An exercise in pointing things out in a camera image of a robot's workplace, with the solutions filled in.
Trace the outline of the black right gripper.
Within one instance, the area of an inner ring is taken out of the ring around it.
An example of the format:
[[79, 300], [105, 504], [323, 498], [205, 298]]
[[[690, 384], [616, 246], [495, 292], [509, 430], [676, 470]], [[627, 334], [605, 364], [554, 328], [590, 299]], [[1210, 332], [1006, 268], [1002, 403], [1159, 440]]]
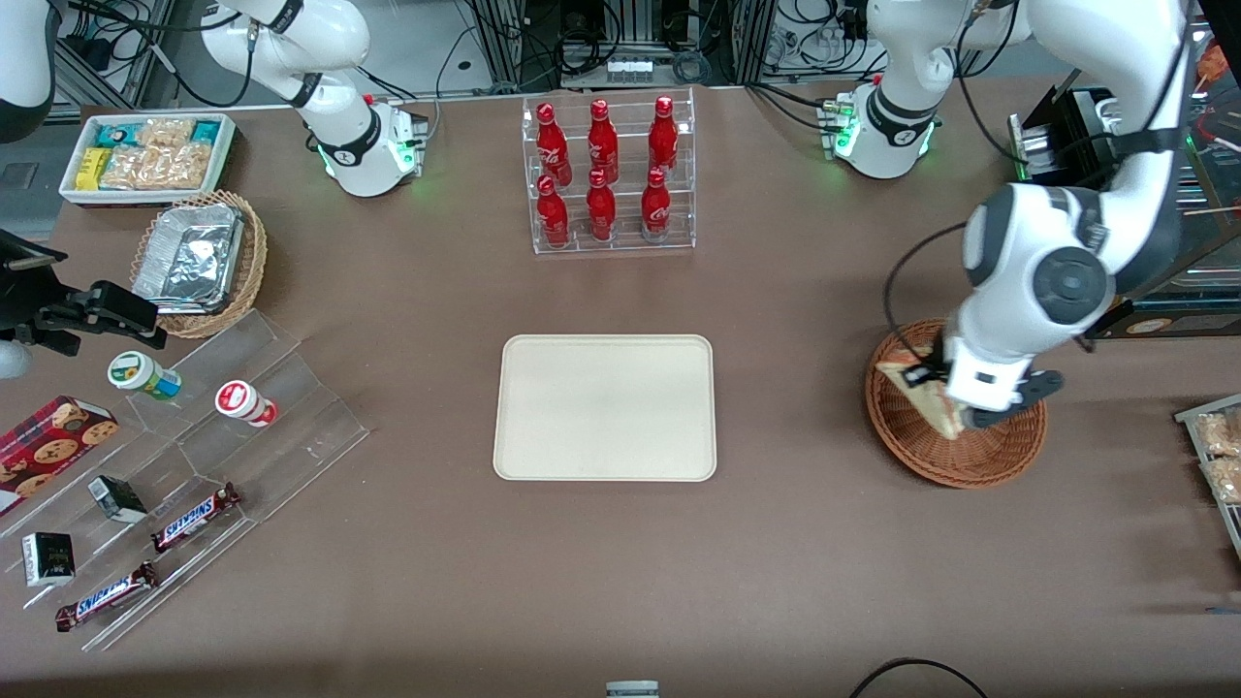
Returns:
[[61, 355], [79, 353], [74, 330], [89, 334], [129, 337], [154, 350], [168, 348], [163, 328], [141, 332], [129, 325], [89, 324], [93, 293], [53, 282], [2, 281], [1, 340], [26, 347], [43, 347]]

